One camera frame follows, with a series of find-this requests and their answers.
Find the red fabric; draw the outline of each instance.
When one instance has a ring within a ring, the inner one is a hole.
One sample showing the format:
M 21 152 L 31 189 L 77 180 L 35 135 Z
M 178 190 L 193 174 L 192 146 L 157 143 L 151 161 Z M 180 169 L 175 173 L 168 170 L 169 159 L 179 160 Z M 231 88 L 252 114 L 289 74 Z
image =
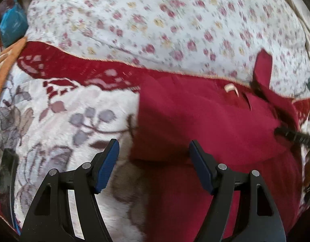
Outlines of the red fabric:
M 239 97 L 227 93 L 218 80 L 174 74 L 144 78 L 131 159 L 150 180 L 147 242 L 192 242 L 203 223 L 212 197 L 188 157 L 193 139 L 235 171 L 259 170 L 285 231 L 294 225 L 302 188 L 299 149 L 273 132 L 283 123 L 297 129 L 298 118 L 290 99 L 268 89 L 271 68 L 272 58 L 262 51 L 254 79 L 267 100 L 237 85 Z M 225 237 L 232 234 L 238 201 L 235 193 Z
M 33 61 L 32 57 L 26 58 L 26 56 L 35 55 L 41 56 L 41 59 L 39 61 Z M 145 74 L 156 79 L 170 75 L 168 72 L 146 69 L 142 66 L 140 68 L 133 67 L 121 62 L 78 58 L 42 42 L 27 42 L 17 60 L 17 63 L 18 66 L 31 77 L 43 79 L 43 86 L 46 88 L 46 91 L 48 91 L 47 94 L 50 98 L 67 92 L 58 92 L 57 89 L 53 87 L 54 84 L 61 86 L 69 85 L 70 83 L 72 88 L 75 89 L 76 85 L 69 80 L 76 81 L 82 86 L 94 84 L 102 90 L 112 91 L 115 89 L 130 89 L 134 92 L 138 92 L 142 77 L 144 77 Z M 117 72 L 117 76 L 105 75 L 104 71 L 108 69 L 114 69 Z M 181 74 L 175 74 L 175 76 L 194 77 Z M 116 78 L 118 77 L 122 78 L 122 80 L 116 81 Z M 197 79 L 207 80 L 203 77 L 197 77 Z M 230 81 L 220 79 L 214 79 L 214 81 L 219 87 L 223 87 L 230 83 Z M 245 86 L 239 84 L 236 86 L 239 90 L 251 92 L 251 90 Z M 294 105 L 298 111 L 300 120 L 305 120 L 310 113 L 310 99 L 297 101 Z

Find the bed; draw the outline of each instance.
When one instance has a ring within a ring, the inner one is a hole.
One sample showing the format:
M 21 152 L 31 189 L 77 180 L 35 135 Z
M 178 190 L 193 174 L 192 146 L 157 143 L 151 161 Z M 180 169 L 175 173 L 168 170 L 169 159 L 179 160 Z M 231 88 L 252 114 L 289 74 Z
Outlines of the bed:
M 147 186 L 128 156 L 144 73 L 249 84 L 264 48 L 273 56 L 270 88 L 295 98 L 310 134 L 310 12 L 302 0 L 32 0 L 27 14 L 27 44 L 0 97 L 0 163 L 5 148 L 19 157 L 19 227 L 49 169 L 74 170 L 116 138 L 120 156 L 96 199 L 113 241 L 143 241 Z M 82 238 L 73 194 L 70 208 Z

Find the floral bedsheet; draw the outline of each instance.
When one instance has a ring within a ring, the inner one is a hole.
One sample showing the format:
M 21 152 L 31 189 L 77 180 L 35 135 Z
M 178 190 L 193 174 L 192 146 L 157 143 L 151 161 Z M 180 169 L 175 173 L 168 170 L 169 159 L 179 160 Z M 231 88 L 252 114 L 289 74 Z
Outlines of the floral bedsheet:
M 302 95 L 305 34 L 285 0 L 33 0 L 29 41 L 77 56 L 250 82 L 257 53 L 273 55 L 271 87 Z
M 113 241 L 143 241 L 147 183 L 128 156 L 144 74 L 159 78 L 166 72 L 77 58 L 46 43 L 27 43 L 0 99 L 0 163 L 4 148 L 16 151 L 14 211 L 20 227 L 51 168 L 74 170 L 116 138 L 120 155 L 96 200 Z M 303 131 L 310 133 L 310 99 L 295 106 Z M 302 149 L 303 166 L 305 158 Z M 73 193 L 70 209 L 75 233 L 82 238 Z

